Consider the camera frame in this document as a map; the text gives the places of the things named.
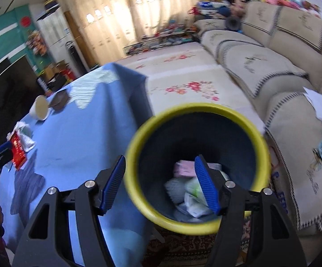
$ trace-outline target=metal screw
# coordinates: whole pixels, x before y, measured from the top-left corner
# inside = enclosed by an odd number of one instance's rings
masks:
[[[233,181],[226,181],[225,185],[227,188],[230,188],[230,189],[235,187],[235,183]]]
[[[264,189],[264,193],[265,193],[265,195],[270,196],[270,195],[272,195],[272,190],[271,190],[271,189],[269,189],[269,188],[265,188],[265,189]]]
[[[48,189],[48,194],[53,195],[54,193],[56,193],[56,191],[57,191],[57,189],[53,186],[53,187]]]
[[[92,180],[90,180],[90,181],[86,181],[85,182],[85,186],[87,187],[87,188],[92,188],[92,187],[94,187],[95,186],[95,181],[92,181]]]

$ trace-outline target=red snack packet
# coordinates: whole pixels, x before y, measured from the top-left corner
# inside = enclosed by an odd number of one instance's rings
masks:
[[[20,142],[20,138],[16,132],[13,133],[10,138],[10,142],[13,145],[13,164],[16,170],[20,170],[23,164],[26,162],[26,154],[22,147],[22,143]]]

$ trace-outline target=yellow rim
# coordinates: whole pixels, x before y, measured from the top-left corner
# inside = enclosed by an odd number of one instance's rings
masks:
[[[237,123],[249,136],[256,154],[256,173],[251,190],[260,192],[268,186],[270,176],[270,155],[265,140],[257,128],[243,115],[221,105],[211,103],[189,103],[179,105],[150,118],[143,124],[133,137],[127,151],[127,168],[124,182],[128,194],[138,208],[138,210],[153,223],[170,231],[185,235],[207,235],[217,233],[220,219],[201,223],[190,224],[173,221],[156,211],[147,201],[141,191],[137,174],[137,162],[139,154],[151,134],[163,125],[166,121],[175,116],[184,115],[191,112],[210,112],[222,115]]]

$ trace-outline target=blue tablecloth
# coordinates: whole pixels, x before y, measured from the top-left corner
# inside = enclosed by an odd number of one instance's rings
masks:
[[[36,151],[34,171],[45,179],[36,199],[26,206],[30,216],[48,187],[56,186],[60,191],[74,189],[109,168],[118,155],[125,154],[137,128],[152,115],[145,93],[145,77],[141,74],[111,63],[80,79],[86,83],[79,83],[78,79],[66,86],[70,93],[74,93],[74,101],[62,112],[52,111],[44,122],[29,115],[23,118],[30,124],[32,138],[36,141],[28,159]],[[102,82],[93,86],[95,79]],[[75,95],[81,84],[89,88],[90,98],[86,98],[85,93],[81,97]],[[20,172],[25,171],[26,164]],[[0,178],[4,239],[12,251],[16,250],[24,229],[21,215],[10,213],[15,177],[14,167],[11,171],[4,167]],[[70,212],[69,219],[74,259],[84,265],[74,212]],[[123,184],[112,209],[99,220],[116,266],[140,266],[153,225],[132,204]]]

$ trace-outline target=couch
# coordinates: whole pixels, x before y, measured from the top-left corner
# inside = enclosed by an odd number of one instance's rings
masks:
[[[304,87],[322,94],[322,20],[249,2],[242,34],[199,20],[201,44],[237,82],[266,125],[272,182],[297,228],[307,261],[322,249],[322,122]]]

